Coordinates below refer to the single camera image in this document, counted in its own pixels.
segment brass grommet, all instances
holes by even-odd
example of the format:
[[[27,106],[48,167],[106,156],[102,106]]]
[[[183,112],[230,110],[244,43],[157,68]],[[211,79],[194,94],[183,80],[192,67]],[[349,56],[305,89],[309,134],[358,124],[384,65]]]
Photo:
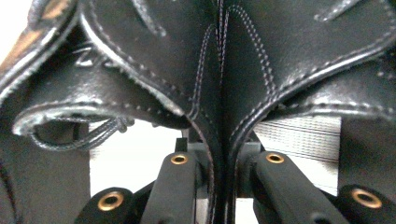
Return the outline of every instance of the brass grommet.
[[[181,165],[181,164],[186,163],[188,160],[189,159],[186,156],[184,156],[182,154],[178,154],[178,155],[172,157],[171,162],[175,165]]]
[[[123,195],[119,191],[113,191],[107,193],[99,200],[98,208],[104,212],[107,212],[117,208],[122,204],[122,202],[123,202]]]
[[[353,189],[352,190],[352,198],[360,203],[363,206],[369,207],[369,208],[380,208],[382,207],[382,202],[379,200],[378,197],[376,197],[374,194],[363,190],[363,189]]]
[[[285,161],[285,159],[283,157],[281,157],[278,154],[275,153],[270,153],[268,154],[265,159],[267,159],[268,161],[272,162],[272,163],[282,163],[283,161]]]

